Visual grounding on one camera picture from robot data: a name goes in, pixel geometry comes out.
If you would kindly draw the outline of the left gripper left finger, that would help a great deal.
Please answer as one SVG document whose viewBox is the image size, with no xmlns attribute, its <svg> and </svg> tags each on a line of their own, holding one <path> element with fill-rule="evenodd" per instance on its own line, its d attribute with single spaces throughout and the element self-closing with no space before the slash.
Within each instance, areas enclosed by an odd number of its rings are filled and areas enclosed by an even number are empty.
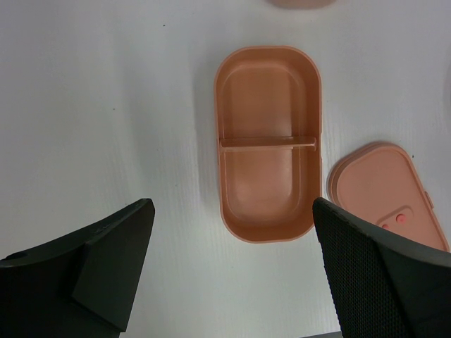
<svg viewBox="0 0 451 338">
<path fill-rule="evenodd" d="M 151 199 L 1 260 L 2 337 L 119 337 L 154 224 Z"/>
</svg>

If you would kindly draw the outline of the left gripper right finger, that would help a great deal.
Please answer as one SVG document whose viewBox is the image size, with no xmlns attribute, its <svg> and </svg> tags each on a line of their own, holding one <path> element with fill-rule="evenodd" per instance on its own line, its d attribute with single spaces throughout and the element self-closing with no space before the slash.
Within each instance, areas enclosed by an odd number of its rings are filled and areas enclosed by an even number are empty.
<svg viewBox="0 0 451 338">
<path fill-rule="evenodd" d="M 342 336 L 450 336 L 450 253 L 321 197 L 312 213 Z"/>
</svg>

